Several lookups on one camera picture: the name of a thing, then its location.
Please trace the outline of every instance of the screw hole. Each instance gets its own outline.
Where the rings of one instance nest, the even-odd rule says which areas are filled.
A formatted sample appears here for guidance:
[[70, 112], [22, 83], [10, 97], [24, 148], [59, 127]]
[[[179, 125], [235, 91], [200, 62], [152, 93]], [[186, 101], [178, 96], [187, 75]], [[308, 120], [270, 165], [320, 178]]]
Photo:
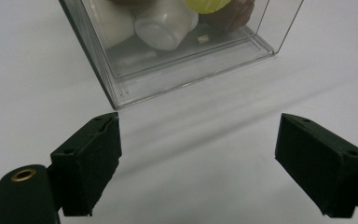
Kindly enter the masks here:
[[356, 151], [347, 151], [348, 154], [350, 154], [351, 156], [358, 156], [358, 153]]
[[73, 148], [67, 148], [66, 150], [63, 151], [63, 153], [65, 153], [65, 154], [72, 154], [74, 152], [75, 152], [75, 150]]
[[16, 174], [14, 174], [11, 177], [11, 181], [21, 182], [21, 181], [24, 181], [24, 180], [27, 180], [27, 179], [33, 177], [34, 175], [36, 175], [36, 170], [34, 170], [34, 169], [21, 170], [21, 171], [18, 171]]

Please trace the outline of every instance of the white backdrop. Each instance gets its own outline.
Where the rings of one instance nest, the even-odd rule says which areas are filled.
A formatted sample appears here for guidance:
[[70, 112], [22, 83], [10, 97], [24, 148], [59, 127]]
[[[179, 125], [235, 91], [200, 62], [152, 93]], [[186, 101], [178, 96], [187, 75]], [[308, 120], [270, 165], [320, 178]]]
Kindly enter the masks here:
[[[0, 0], [0, 178], [111, 111], [58, 1]], [[121, 110], [117, 174], [62, 223], [358, 223], [274, 160], [282, 112], [358, 146], [358, 1], [306, 0], [277, 57]]]

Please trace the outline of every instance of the brown object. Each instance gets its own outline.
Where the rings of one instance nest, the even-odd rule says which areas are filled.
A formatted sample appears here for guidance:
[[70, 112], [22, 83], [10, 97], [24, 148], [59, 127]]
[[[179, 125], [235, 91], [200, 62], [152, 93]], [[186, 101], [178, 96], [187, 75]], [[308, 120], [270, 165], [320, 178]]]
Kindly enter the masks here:
[[200, 14], [200, 21], [224, 33], [238, 30], [251, 19], [255, 0], [232, 0], [222, 9], [211, 14]]
[[119, 6], [132, 10], [144, 9], [152, 5], [155, 0], [111, 0]]

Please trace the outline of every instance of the clear plastic box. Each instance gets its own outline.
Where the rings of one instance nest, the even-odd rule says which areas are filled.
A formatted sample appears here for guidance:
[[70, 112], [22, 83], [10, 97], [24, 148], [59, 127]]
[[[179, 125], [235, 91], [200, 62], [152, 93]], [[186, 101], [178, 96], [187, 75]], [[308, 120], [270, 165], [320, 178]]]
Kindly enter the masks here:
[[[208, 1], [228, 4], [205, 14]], [[60, 0], [114, 109], [278, 53], [303, 0], [249, 1]]]

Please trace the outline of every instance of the white table surface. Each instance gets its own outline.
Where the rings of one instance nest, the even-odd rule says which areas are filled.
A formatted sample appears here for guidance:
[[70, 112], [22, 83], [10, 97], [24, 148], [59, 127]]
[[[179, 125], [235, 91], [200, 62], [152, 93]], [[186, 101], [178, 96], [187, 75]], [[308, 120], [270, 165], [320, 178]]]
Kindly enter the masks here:
[[[0, 178], [111, 111], [58, 1], [0, 0]], [[274, 160], [282, 112], [358, 146], [358, 1], [306, 0], [278, 56], [119, 111], [117, 173], [62, 223], [358, 223]]]

